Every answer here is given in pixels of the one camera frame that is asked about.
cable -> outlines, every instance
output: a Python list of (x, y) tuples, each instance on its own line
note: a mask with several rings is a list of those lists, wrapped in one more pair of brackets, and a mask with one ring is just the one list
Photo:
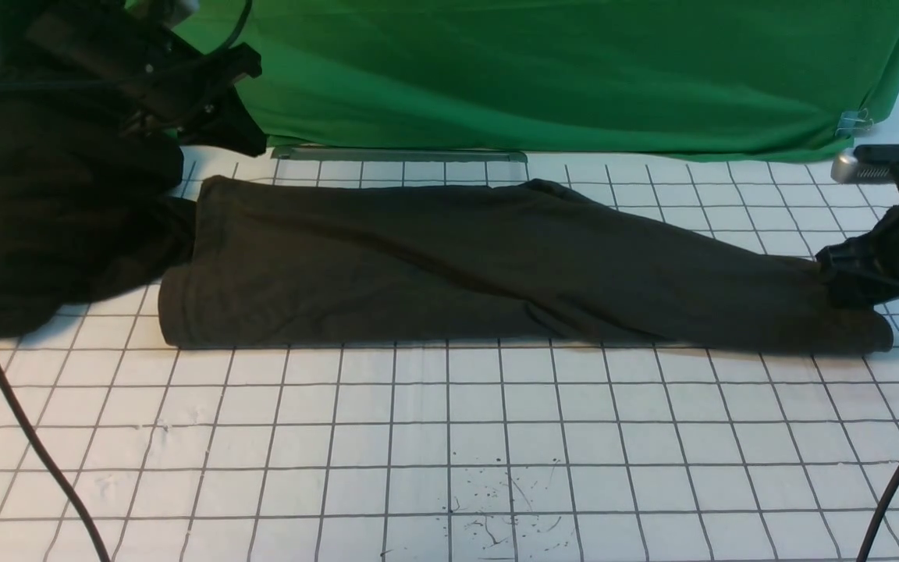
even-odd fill
[(862, 546), (859, 548), (859, 555), (855, 558), (856, 562), (866, 562), (869, 558), (869, 551), (873, 548), (876, 534), (879, 533), (880, 525), (883, 524), (887, 508), (890, 507), (890, 502), (893, 501), (893, 495), (897, 493), (898, 487), (899, 464), (897, 465), (897, 470), (894, 471), (893, 476), (890, 477), (890, 482), (887, 483), (886, 490), (883, 491), (883, 496), (880, 497), (880, 501), (876, 505), (876, 511), (873, 512), (873, 518), (869, 522), (869, 527), (866, 529), (866, 536), (863, 538)]
[(106, 544), (104, 544), (103, 538), (99, 534), (99, 529), (96, 528), (96, 524), (92, 520), (92, 516), (89, 515), (89, 510), (86, 509), (85, 504), (82, 503), (82, 499), (79, 498), (78, 494), (75, 492), (75, 488), (68, 483), (68, 479), (61, 473), (61, 469), (58, 468), (58, 465), (54, 462), (54, 459), (51, 458), (51, 455), (47, 452), (44, 444), (40, 441), (40, 438), (37, 437), (37, 432), (33, 429), (30, 419), (26, 417), (26, 413), (23, 412), (22, 406), (16, 398), (16, 393), (13, 392), (12, 385), (9, 384), (9, 380), (6, 378), (5, 371), (2, 369), (1, 364), (0, 390), (2, 391), (3, 397), (6, 399), (6, 403), (9, 404), (9, 409), (12, 410), (13, 415), (16, 416), (16, 421), (19, 422), (23, 434), (26, 435), (27, 440), (30, 441), (30, 446), (33, 447), (34, 452), (37, 453), (37, 457), (40, 458), (40, 462), (44, 463), (47, 471), (54, 477), (58, 486), (61, 487), (61, 491), (68, 497), (68, 501), (71, 502), (72, 507), (74, 507), (75, 511), (78, 513), (79, 519), (81, 519), (82, 523), (85, 525), (86, 530), (89, 532), (89, 538), (92, 539), (92, 545), (96, 549), (96, 554), (99, 556), (100, 562), (110, 562), (110, 554), (107, 552)]
[(238, 42), (240, 36), (242, 36), (242, 31), (245, 29), (247, 25), (247, 21), (249, 21), (249, 15), (252, 14), (252, 1), (253, 0), (245, 0), (245, 7), (242, 8), (242, 13), (239, 15), (238, 21), (235, 22), (235, 28), (232, 29), (231, 35), (229, 35), (220, 45), (217, 46), (213, 51), (204, 54), (203, 56), (196, 57), (193, 60), (186, 61), (182, 64), (177, 64), (175, 66), (170, 66), (169, 68), (163, 68), (161, 70), (156, 70), (154, 72), (142, 72), (141, 74), (137, 74), (135, 76), (129, 76), (127, 78), (120, 78), (117, 80), (50, 80), (50, 81), (25, 81), (25, 82), (0, 82), (0, 93), (3, 92), (44, 92), (44, 91), (54, 91), (54, 90), (86, 90), (86, 89), (95, 89), (95, 88), (114, 88), (121, 86), (123, 84), (129, 84), (132, 82), (147, 82), (150, 80), (159, 80), (161, 78), (167, 78), (171, 75), (179, 74), (181, 72), (185, 72), (187, 70), (192, 70), (193, 68), (197, 68), (198, 66), (202, 66), (211, 60), (221, 56), (228, 51), (229, 48), (235, 45)]

white grid mat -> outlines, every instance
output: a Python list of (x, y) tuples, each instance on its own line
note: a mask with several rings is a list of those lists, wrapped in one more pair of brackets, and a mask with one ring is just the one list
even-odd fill
[[(214, 174), (368, 188), (527, 177), (757, 252), (869, 230), (892, 186), (828, 165), (635, 156), (242, 160)], [(899, 460), (893, 352), (780, 358), (531, 342), (178, 352), (157, 286), (0, 357), (121, 562), (846, 560)], [(899, 560), (899, 492), (874, 547)], [(92, 550), (0, 397), (0, 561)]]

black cloth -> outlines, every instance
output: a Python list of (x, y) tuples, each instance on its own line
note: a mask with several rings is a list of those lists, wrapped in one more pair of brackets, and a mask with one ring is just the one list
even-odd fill
[(0, 337), (190, 258), (195, 204), (165, 195), (182, 152), (164, 135), (120, 138), (129, 109), (105, 90), (0, 97)]
[(204, 183), (193, 261), (165, 274), (186, 348), (470, 338), (888, 350), (817, 266), (614, 211), (546, 181), (322, 189)]

